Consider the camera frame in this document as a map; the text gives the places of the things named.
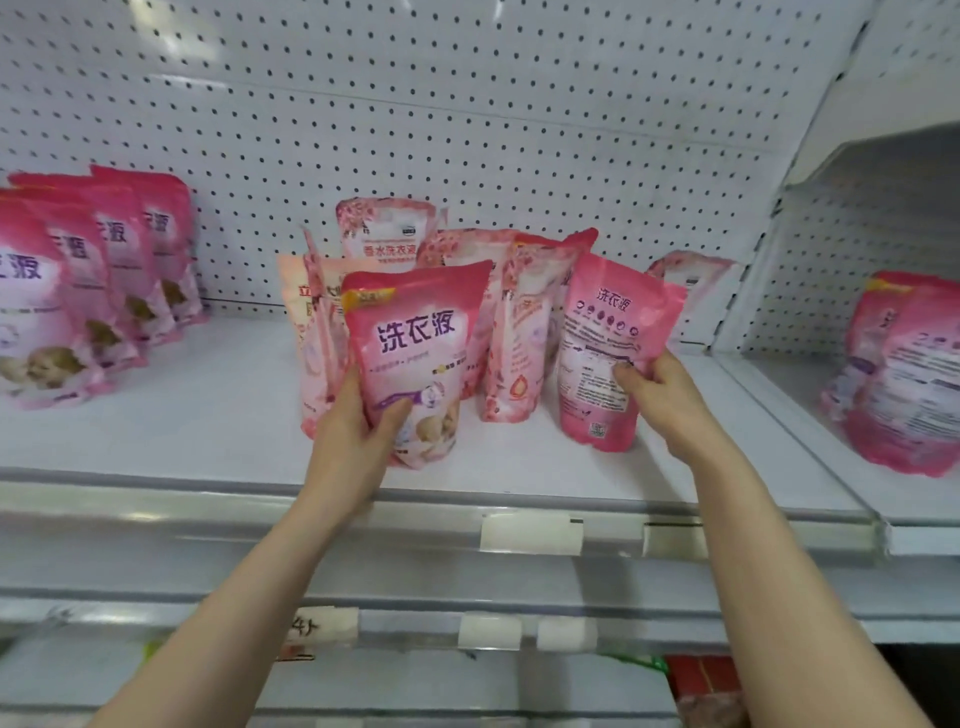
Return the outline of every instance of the person's right hand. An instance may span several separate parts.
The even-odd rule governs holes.
[[[640,415],[666,441],[670,453],[690,465],[728,441],[680,359],[667,350],[648,379],[629,364],[613,367],[613,377],[634,398]]]

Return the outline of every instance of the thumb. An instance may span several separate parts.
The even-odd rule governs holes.
[[[413,409],[413,400],[403,399],[395,401],[383,412],[380,418],[380,424],[376,426],[371,439],[376,443],[377,449],[384,452],[390,452],[394,447],[394,440],[403,427],[403,423],[410,416],[410,410]]]
[[[613,367],[613,378],[637,403],[644,398],[650,387],[657,386],[626,362]]]

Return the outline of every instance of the store shelving unit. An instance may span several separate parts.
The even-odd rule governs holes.
[[[872,639],[960,640],[956,473],[870,466],[816,406],[870,273],[960,274],[951,4],[261,5],[0,2],[0,171],[180,175],[215,314],[108,398],[0,410],[0,632],[21,637],[0,708],[95,708],[289,507],[309,442],[274,258],[299,225],[338,255],[353,195],[430,199],[451,227],[593,225],[641,270],[733,260],[674,348]],[[572,443],[545,392],[523,425],[466,407],[451,457],[388,472],[305,601],[358,608],[354,649],[281,666],[264,709],[676,723],[653,673],[537,636],[565,617],[595,629],[582,652],[725,648],[690,473],[644,425],[622,455]],[[477,612],[518,619],[520,649],[458,654]],[[371,692],[308,691],[321,667]],[[435,675],[443,705],[416,692]]]

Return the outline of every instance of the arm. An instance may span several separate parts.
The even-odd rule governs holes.
[[[710,566],[754,725],[930,728],[669,352],[617,381],[693,471]]]
[[[300,496],[234,572],[104,706],[91,728],[239,728],[330,540],[379,487],[410,412],[397,402],[368,433],[348,374],[317,437]]]

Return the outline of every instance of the pegboard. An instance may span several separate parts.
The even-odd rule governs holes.
[[[869,6],[4,0],[0,167],[180,175],[204,296],[239,313],[280,303],[299,225],[339,254],[354,195],[427,199],[451,227],[593,225],[639,269],[746,263]],[[738,283],[681,337],[708,343]]]
[[[883,0],[848,79],[872,81],[960,65],[958,0]]]
[[[877,150],[865,146],[862,155],[838,160],[821,181],[784,193],[772,239],[737,294],[715,349],[839,355],[874,271],[960,279],[960,219],[928,205],[918,178],[858,177],[859,159],[869,161],[868,169],[878,167]]]

